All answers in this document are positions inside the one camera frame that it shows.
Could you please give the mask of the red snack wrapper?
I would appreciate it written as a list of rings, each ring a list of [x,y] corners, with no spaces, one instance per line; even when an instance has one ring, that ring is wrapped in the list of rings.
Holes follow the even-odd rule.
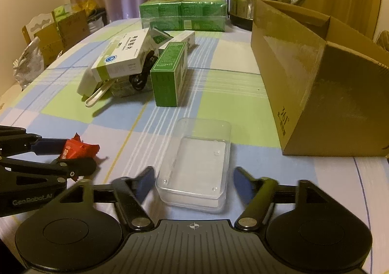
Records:
[[[59,159],[82,159],[82,158],[94,158],[99,152],[98,144],[87,144],[81,140],[78,133],[74,137],[67,139]]]

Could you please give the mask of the white green medicine box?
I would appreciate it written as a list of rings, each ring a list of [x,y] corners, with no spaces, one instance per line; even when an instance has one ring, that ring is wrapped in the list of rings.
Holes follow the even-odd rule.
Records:
[[[93,63],[93,77],[102,82],[139,74],[147,55],[154,49],[150,29],[115,36]]]

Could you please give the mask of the long white medicine box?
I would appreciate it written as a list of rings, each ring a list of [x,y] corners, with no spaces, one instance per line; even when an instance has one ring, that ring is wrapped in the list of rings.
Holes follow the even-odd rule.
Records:
[[[183,31],[177,36],[174,36],[171,40],[167,41],[165,44],[159,47],[159,54],[162,54],[169,43],[186,43],[187,49],[191,50],[195,46],[195,31]]]

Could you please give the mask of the clear plastic tray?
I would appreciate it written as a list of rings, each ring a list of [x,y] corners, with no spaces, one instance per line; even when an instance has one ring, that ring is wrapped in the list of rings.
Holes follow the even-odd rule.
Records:
[[[218,212],[226,198],[231,124],[221,120],[182,118],[171,135],[156,189],[163,202]]]

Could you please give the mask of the brown boxes beside table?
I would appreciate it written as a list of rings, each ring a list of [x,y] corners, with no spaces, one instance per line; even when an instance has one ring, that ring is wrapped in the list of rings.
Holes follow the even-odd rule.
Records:
[[[48,67],[90,34],[86,11],[77,4],[65,4],[50,13],[41,13],[22,27],[26,43],[40,39],[38,47]]]

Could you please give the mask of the checkered tablecloth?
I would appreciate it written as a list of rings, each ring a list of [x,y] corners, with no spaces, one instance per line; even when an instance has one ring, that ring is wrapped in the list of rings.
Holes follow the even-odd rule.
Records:
[[[98,144],[97,184],[156,169],[175,124],[184,117],[223,120],[231,125],[230,166],[284,185],[311,180],[370,228],[368,273],[388,272],[388,162],[384,158],[312,158],[282,154],[270,103],[248,31],[198,32],[189,54],[185,101],[156,106],[151,92],[126,98],[105,95],[87,108],[77,94],[84,70],[114,36],[139,29],[137,19],[116,21],[77,44],[49,66],[1,114],[1,123],[45,138]]]

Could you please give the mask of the large brown cardboard box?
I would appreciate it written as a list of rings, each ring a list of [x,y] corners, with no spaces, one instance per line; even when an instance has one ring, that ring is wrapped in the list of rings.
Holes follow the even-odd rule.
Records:
[[[388,52],[334,17],[255,0],[251,48],[285,155],[388,155]]]

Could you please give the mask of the green tissue multipack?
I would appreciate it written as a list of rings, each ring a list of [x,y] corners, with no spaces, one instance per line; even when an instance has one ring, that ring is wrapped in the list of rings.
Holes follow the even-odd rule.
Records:
[[[149,0],[139,5],[144,28],[225,31],[226,0]]]

